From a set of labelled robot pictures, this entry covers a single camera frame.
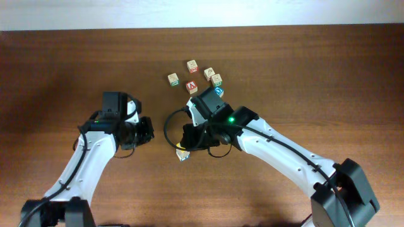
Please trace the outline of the blue H wooden block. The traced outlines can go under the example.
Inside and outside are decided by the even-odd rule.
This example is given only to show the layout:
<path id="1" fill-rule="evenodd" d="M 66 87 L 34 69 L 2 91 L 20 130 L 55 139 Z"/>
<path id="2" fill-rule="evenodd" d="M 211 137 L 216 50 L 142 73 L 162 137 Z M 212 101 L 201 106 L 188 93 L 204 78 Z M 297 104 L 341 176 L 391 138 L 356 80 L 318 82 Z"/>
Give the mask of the blue H wooden block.
<path id="1" fill-rule="evenodd" d="M 183 151 L 180 149 L 177 149 L 175 153 L 180 161 L 184 161 L 184 160 L 188 159 L 189 155 L 190 155 L 189 151 Z"/>

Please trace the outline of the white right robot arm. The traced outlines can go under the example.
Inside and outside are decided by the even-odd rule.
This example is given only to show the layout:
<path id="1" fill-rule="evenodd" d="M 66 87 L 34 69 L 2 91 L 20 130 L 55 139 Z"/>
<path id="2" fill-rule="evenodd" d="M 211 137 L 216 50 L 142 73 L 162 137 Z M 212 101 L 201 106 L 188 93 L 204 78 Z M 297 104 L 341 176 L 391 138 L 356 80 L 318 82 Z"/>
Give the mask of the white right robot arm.
<path id="1" fill-rule="evenodd" d="M 302 226 L 365 226 L 380 210 L 362 169 L 347 158 L 336 163 L 299 146 L 246 107 L 233 110 L 220 97 L 190 98 L 186 112 L 196 127 L 278 170 L 310 198 Z"/>

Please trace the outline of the blue I wooden block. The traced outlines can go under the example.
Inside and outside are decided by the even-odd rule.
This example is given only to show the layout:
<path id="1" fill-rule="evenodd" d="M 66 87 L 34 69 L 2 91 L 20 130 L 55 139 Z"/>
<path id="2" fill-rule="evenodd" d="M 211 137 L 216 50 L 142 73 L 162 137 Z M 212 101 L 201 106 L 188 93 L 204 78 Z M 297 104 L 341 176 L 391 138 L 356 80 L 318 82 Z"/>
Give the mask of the blue I wooden block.
<path id="1" fill-rule="evenodd" d="M 181 145 L 181 143 L 177 143 L 176 146 L 179 147 L 179 148 L 181 148 L 181 149 L 185 149 L 185 147 L 183 147 L 183 146 Z"/>

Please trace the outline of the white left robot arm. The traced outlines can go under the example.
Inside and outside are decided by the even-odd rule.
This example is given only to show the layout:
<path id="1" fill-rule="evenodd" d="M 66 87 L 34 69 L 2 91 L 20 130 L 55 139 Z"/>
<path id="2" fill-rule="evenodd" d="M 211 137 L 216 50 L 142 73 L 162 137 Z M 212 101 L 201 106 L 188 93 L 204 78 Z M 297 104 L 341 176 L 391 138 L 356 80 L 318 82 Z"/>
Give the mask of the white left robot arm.
<path id="1" fill-rule="evenodd" d="M 27 200 L 20 226 L 95 226 L 90 204 L 107 163 L 118 149 L 134 151 L 154 137 L 151 119 L 139 117 L 141 102 L 118 93 L 104 98 L 78 130 L 74 153 L 41 199 Z"/>

